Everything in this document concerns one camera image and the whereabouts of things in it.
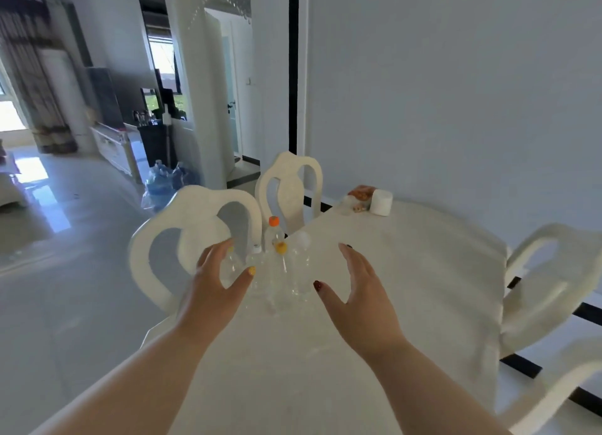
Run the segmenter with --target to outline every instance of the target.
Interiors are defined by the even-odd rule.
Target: toilet paper roll
[[[377,189],[372,194],[370,212],[379,216],[389,216],[393,205],[393,194],[384,189]]]

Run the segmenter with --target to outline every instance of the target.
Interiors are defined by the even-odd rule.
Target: glossy floor
[[[31,205],[0,207],[0,433],[20,435],[136,351],[163,314],[126,263],[129,238],[149,216],[139,207],[142,187],[100,158],[15,153]],[[242,206],[220,216],[244,243]],[[151,262],[181,292],[187,275],[176,240],[176,231],[164,232]],[[502,364],[498,410],[528,384]],[[569,402],[541,433],[599,433],[599,422]]]

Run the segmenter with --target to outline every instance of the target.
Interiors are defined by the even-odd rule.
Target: white chair
[[[532,435],[554,416],[577,386],[600,370],[602,337],[577,340],[554,357],[527,392],[499,418],[514,435]]]
[[[203,249],[226,240],[230,229],[217,217],[229,202],[239,202],[249,212],[249,236],[252,244],[261,243],[261,212],[253,196],[238,189],[211,190],[201,186],[185,186],[157,215],[146,221],[129,242],[129,268],[134,281],[150,300],[167,314],[178,307],[176,297],[159,281],[149,264],[152,242],[162,231],[181,229],[177,243],[177,259],[194,274]]]
[[[548,224],[512,253],[506,274],[535,251],[557,241],[553,257],[531,270],[504,298],[500,337],[503,358],[542,339],[565,322],[597,286],[602,275],[602,233]]]
[[[274,164],[261,174],[255,185],[255,198],[260,204],[264,224],[272,215],[272,210],[267,201],[267,185],[271,179],[280,180],[276,199],[286,222],[286,232],[290,235],[304,226],[303,200],[305,189],[303,180],[298,176],[299,169],[309,166],[315,173],[315,189],[311,201],[314,218],[320,215],[322,199],[322,168],[318,161],[308,156],[296,156],[285,151],[278,155]]]

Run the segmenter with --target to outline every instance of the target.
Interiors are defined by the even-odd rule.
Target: forearm
[[[380,381],[405,435],[472,435],[510,432],[461,386],[412,345],[373,358]]]
[[[169,331],[81,394],[36,435],[164,435],[208,345]]]

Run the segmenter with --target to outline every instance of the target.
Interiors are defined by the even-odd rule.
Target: white dining table
[[[395,201],[389,216],[342,205],[302,229],[311,275],[343,299],[339,242],[380,276],[406,337],[493,413],[506,245],[452,215]],[[293,234],[287,240],[294,240]],[[170,434],[400,433],[371,370],[343,342],[313,291],[274,315],[247,298],[208,349]],[[145,343],[173,325],[151,329]]]

